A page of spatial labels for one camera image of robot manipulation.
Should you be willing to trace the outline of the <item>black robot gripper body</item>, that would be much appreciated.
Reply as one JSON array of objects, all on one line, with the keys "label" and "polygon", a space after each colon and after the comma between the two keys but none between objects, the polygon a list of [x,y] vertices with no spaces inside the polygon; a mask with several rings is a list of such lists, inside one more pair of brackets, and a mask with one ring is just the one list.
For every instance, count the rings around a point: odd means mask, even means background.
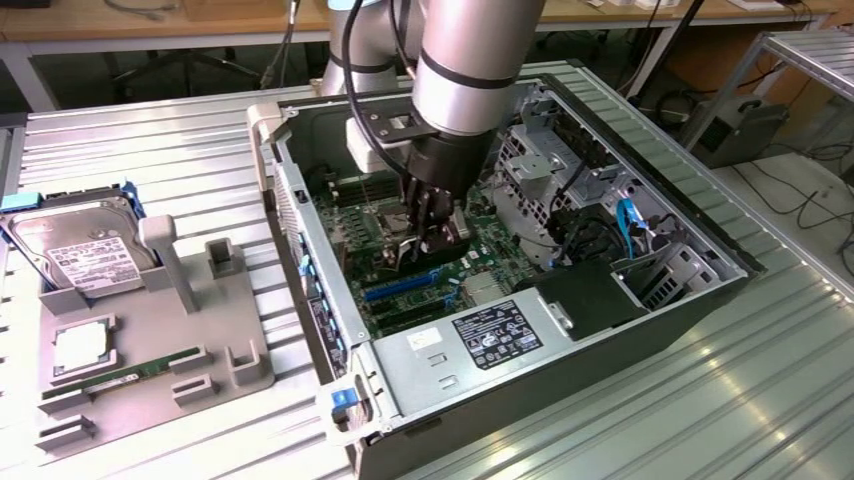
[{"label": "black robot gripper body", "polygon": [[411,142],[403,195],[413,203],[421,191],[437,188],[452,200],[463,200],[484,163],[484,136],[436,133]]}]

